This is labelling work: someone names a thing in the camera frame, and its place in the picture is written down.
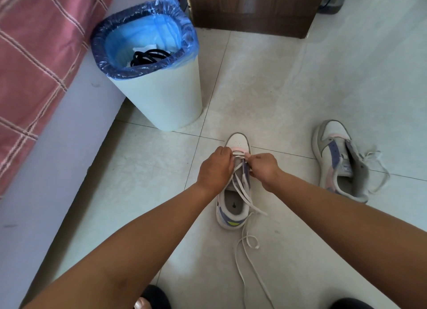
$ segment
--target pink plaid sheet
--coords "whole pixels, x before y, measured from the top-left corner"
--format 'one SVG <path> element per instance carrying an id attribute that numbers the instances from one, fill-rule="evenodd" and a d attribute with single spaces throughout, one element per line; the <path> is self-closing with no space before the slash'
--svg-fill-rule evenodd
<path id="1" fill-rule="evenodd" d="M 0 196 L 66 94 L 112 0 L 0 0 Z"/>

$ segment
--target brown furniture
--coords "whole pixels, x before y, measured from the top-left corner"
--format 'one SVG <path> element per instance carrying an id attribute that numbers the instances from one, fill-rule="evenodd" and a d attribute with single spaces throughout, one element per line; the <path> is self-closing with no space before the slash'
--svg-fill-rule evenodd
<path id="1" fill-rule="evenodd" d="M 321 0 L 190 0 L 202 28 L 305 38 Z"/>

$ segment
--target white trash can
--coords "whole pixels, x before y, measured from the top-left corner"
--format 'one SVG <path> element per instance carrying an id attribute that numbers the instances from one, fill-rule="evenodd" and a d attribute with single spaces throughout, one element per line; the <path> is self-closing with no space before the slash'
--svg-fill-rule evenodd
<path id="1" fill-rule="evenodd" d="M 157 45 L 173 54 L 129 66 L 135 47 Z M 98 67 L 157 128 L 173 131 L 202 112 L 199 42 L 178 0 L 155 0 L 109 16 L 94 29 Z"/>

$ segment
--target garbage bag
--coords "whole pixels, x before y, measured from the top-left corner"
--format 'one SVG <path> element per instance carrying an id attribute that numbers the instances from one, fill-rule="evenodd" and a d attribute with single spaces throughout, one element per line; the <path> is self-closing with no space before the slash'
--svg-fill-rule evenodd
<path id="1" fill-rule="evenodd" d="M 173 54 L 157 63 L 126 66 L 133 58 L 134 47 L 151 44 Z M 145 2 L 107 17 L 94 28 L 91 47 L 98 67 L 116 80 L 181 67 L 199 53 L 195 28 L 178 0 Z"/>

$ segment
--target bed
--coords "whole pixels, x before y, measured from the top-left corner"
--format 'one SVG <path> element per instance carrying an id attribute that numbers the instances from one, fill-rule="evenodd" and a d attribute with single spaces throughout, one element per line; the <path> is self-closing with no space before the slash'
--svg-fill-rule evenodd
<path id="1" fill-rule="evenodd" d="M 125 98 L 95 64 L 91 29 L 143 1 L 0 2 L 0 308 L 20 306 Z"/>

